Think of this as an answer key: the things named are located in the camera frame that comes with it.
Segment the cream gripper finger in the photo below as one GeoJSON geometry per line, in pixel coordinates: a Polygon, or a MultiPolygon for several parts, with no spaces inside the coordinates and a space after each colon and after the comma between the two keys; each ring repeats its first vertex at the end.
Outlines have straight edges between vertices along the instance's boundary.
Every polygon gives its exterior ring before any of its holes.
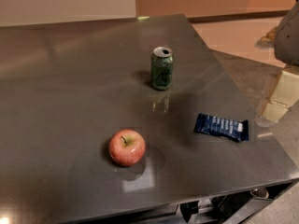
{"type": "Polygon", "coordinates": [[[286,66],[263,110],[262,117],[278,122],[299,100],[299,66],[286,66]]]}

